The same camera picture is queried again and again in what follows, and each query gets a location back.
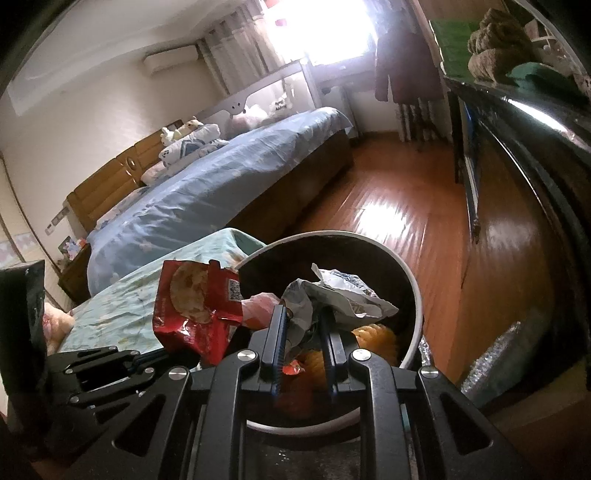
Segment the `qr code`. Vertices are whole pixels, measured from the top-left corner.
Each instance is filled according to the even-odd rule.
[[[242,294],[240,293],[240,282],[233,278],[228,278],[228,300],[241,301]]]

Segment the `trash can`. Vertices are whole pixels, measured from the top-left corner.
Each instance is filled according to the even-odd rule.
[[[398,313],[382,321],[397,336],[400,367],[409,368],[417,356],[423,329],[423,305],[418,284],[408,265],[387,247],[362,235],[341,231],[307,232],[283,238],[261,248],[237,266],[242,296],[261,292],[281,297],[296,278],[318,281],[311,265],[358,275],[376,294],[397,306]],[[359,409],[322,423],[298,427],[247,421],[262,433],[309,437],[334,433],[359,421]]]

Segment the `wooden floor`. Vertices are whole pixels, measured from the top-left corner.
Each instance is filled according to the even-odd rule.
[[[423,296],[425,334],[443,372],[450,362],[466,229],[465,194],[453,181],[451,146],[369,138],[354,166],[300,218],[293,233],[346,230],[373,238],[406,261]]]

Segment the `bright window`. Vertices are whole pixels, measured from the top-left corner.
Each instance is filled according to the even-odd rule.
[[[362,0],[282,0],[266,17],[286,60],[308,54],[314,65],[336,63],[365,54],[375,38]]]

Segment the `air conditioner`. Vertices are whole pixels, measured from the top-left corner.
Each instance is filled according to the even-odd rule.
[[[144,59],[144,65],[148,74],[152,75],[159,70],[169,69],[175,65],[195,61],[198,58],[197,47],[195,45],[189,45],[150,55]]]

